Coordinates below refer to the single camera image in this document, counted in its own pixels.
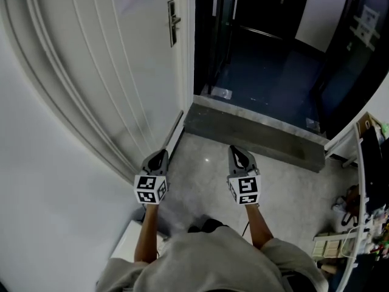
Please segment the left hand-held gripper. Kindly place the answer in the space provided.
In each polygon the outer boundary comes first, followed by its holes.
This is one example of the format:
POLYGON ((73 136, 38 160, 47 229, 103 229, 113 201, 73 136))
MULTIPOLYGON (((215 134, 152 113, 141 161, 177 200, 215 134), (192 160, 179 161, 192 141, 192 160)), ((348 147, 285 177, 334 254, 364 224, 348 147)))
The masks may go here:
POLYGON ((169 155, 161 149, 142 162, 140 172, 134 178, 134 193, 140 204, 160 204, 168 192, 169 155))

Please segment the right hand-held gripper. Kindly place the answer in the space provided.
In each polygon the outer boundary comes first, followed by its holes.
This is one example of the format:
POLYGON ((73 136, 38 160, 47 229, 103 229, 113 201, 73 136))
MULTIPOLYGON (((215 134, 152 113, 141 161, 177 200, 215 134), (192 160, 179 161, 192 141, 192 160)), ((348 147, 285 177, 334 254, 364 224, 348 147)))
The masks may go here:
POLYGON ((255 157, 247 150, 231 145, 228 149, 227 183, 236 204, 258 204, 261 175, 255 157))

